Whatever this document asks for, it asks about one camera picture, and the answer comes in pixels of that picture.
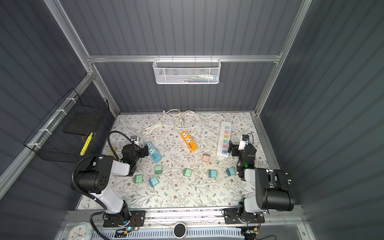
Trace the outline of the blue power strip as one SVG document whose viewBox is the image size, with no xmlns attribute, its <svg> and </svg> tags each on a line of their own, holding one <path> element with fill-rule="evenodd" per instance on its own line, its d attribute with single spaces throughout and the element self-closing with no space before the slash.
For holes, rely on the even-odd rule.
<svg viewBox="0 0 384 240">
<path fill-rule="evenodd" d="M 159 163 L 162 160 L 162 156 L 157 151 L 155 146 L 151 142 L 147 142 L 145 145 L 148 147 L 149 155 L 154 160 L 154 162 Z"/>
</svg>

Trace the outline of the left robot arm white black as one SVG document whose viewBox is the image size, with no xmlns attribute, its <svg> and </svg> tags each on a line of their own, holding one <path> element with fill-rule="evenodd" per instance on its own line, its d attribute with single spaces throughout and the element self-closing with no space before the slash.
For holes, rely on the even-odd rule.
<svg viewBox="0 0 384 240">
<path fill-rule="evenodd" d="M 120 159 L 111 144 L 110 136 L 118 134 L 129 141 L 121 150 L 123 157 Z M 76 163 L 71 173 L 71 187 L 94 200 L 103 210 L 90 216 L 91 226 L 97 231 L 93 217 L 102 215 L 104 227 L 128 228 L 133 231 L 143 225 L 144 218 L 131 213 L 128 204 L 109 186 L 111 175 L 132 176 L 137 170 L 140 158 L 149 155 L 148 145 L 139 147 L 136 142 L 119 131 L 111 131 L 107 137 L 107 143 L 112 155 L 90 155 Z"/>
</svg>

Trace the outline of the pink plug adapter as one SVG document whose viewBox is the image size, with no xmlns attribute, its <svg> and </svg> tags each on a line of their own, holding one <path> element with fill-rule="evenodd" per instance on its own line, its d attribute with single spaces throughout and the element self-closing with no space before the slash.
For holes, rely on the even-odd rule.
<svg viewBox="0 0 384 240">
<path fill-rule="evenodd" d="M 203 161 L 203 163 L 208 164 L 210 162 L 210 155 L 209 154 L 203 154 L 202 161 Z"/>
</svg>

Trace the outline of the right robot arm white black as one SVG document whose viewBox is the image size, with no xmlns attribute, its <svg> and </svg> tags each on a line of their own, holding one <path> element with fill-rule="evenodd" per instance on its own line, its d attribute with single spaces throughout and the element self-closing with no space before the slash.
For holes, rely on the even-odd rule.
<svg viewBox="0 0 384 240">
<path fill-rule="evenodd" d="M 260 225 L 265 222 L 264 211 L 291 212 L 294 209 L 295 202 L 286 172 L 251 165 L 257 150 L 250 144 L 240 147 L 229 143 L 228 152 L 238 157 L 238 176 L 245 182 L 254 183 L 255 190 L 242 198 L 236 208 L 222 210 L 227 225 Z"/>
</svg>

